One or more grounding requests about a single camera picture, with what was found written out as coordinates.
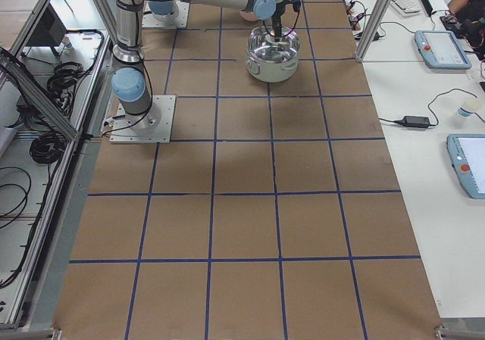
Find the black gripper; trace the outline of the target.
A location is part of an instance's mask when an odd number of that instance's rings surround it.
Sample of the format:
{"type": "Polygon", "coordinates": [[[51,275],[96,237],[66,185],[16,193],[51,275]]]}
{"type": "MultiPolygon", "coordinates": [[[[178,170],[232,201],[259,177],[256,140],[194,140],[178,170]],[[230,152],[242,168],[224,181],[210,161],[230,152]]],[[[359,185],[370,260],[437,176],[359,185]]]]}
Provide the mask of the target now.
{"type": "Polygon", "coordinates": [[[280,40],[282,36],[281,17],[284,15],[285,11],[286,1],[283,0],[282,2],[276,3],[275,12],[271,16],[271,33],[277,34],[277,40],[280,40]]]}

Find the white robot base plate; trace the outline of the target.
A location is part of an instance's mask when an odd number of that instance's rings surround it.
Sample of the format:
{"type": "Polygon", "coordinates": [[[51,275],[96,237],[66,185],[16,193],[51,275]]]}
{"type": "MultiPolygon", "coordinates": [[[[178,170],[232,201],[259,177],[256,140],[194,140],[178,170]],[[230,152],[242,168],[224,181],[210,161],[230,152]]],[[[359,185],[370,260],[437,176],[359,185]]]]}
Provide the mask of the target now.
{"type": "Polygon", "coordinates": [[[114,121],[109,141],[114,144],[169,143],[176,104],[175,95],[155,95],[152,108],[139,123],[138,118],[125,114],[121,103],[117,115],[122,118],[114,121]]]}

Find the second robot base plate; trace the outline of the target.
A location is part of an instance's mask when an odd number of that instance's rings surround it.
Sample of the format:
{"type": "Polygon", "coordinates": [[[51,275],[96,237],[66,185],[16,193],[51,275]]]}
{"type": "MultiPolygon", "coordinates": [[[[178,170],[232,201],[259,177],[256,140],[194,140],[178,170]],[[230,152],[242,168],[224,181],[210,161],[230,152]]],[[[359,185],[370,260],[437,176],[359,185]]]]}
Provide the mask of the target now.
{"type": "Polygon", "coordinates": [[[142,27],[146,30],[185,29],[189,4],[181,1],[146,2],[142,27]]]}

